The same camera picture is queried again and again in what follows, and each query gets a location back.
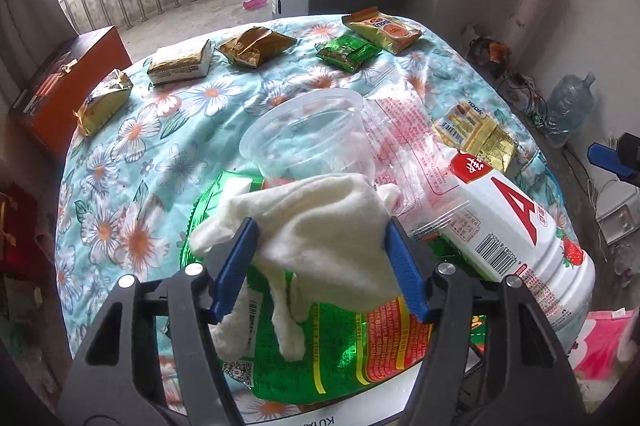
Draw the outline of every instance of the metal screw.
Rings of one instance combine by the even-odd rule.
[[[519,276],[509,275],[507,276],[507,285],[517,289],[518,287],[522,287],[522,279]]]
[[[118,280],[118,285],[123,289],[126,289],[127,287],[131,287],[133,284],[135,284],[135,282],[136,282],[135,276],[124,275],[124,276],[120,276],[120,279]]]
[[[456,271],[456,266],[449,262],[442,262],[438,264],[438,273],[441,275],[453,275]]]
[[[187,275],[189,276],[199,275],[203,270],[204,267],[201,263],[198,262],[190,263],[187,267],[184,268],[185,273],[187,273]]]

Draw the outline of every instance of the bed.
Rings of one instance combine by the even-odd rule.
[[[146,281],[178,270],[193,203],[220,171],[258,173],[238,153],[244,131],[270,108],[313,89],[342,87],[366,95],[378,83],[395,82],[413,88],[433,119],[459,100],[473,100],[518,143],[511,180],[576,239],[561,192],[533,137],[493,88],[433,32],[423,28],[421,39],[398,56],[382,52],[347,75],[315,57],[316,44],[347,31],[340,16],[282,18],[265,26],[298,38],[298,43],[257,70],[229,66],[216,52],[207,77],[160,88],[150,88],[150,58],[139,61],[127,70],[134,88],[126,105],[94,137],[74,135],[60,186],[55,254],[73,355],[121,275],[135,273]],[[218,45],[248,27],[208,37]],[[162,333],[159,348],[168,404],[180,411],[171,349]],[[415,379],[412,371],[401,374],[408,388],[411,377]],[[248,423],[290,416],[292,425],[309,424],[313,417],[308,414],[323,413],[261,401],[240,384],[232,391]],[[338,412],[332,411],[331,418]],[[324,414],[315,420],[329,417]]]

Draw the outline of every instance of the strawberry image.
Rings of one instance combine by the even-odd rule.
[[[573,268],[574,265],[581,265],[584,261],[583,250],[572,243],[572,241],[569,240],[569,237],[562,238],[562,245],[564,246],[564,259],[562,259],[564,266],[571,266]]]

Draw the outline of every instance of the gold wrapper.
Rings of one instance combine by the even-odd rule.
[[[180,44],[161,47],[154,53],[146,73],[154,85],[201,78],[207,75],[211,54],[208,38],[192,38]]]
[[[78,129],[83,135],[94,135],[131,95],[133,83],[122,71],[114,69],[82,103],[78,112]]]
[[[216,47],[230,64],[256,68],[279,55],[297,40],[268,28],[251,28]]]
[[[423,34],[423,31],[408,26],[402,20],[380,13],[378,8],[345,15],[342,23],[372,44],[393,54],[406,49]]]
[[[479,155],[480,159],[493,166],[496,170],[505,173],[511,159],[516,152],[516,144],[511,136],[498,125],[494,131],[481,146]]]
[[[517,144],[472,101],[453,107],[435,124],[446,145],[466,151],[504,173]]]

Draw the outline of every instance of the green plastic package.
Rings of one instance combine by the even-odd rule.
[[[187,234],[209,217],[218,205],[226,181],[250,177],[251,191],[262,179],[222,172],[194,205]],[[457,249],[442,239],[430,242],[434,253],[466,265]],[[180,252],[183,267],[195,259],[188,241]],[[247,272],[250,295],[250,338],[244,356],[224,362],[223,370],[251,387],[258,398],[288,404],[313,404],[351,395],[395,376],[420,361],[426,352],[432,327],[418,323],[402,297],[369,313],[353,313],[316,303],[300,324],[305,335],[305,357],[287,362],[280,355],[271,324],[273,301],[266,278],[253,266]],[[484,347],[485,318],[474,317],[471,340]]]
[[[375,45],[348,34],[334,38],[318,46],[316,50],[318,58],[347,72],[355,72],[360,65],[382,51]]]

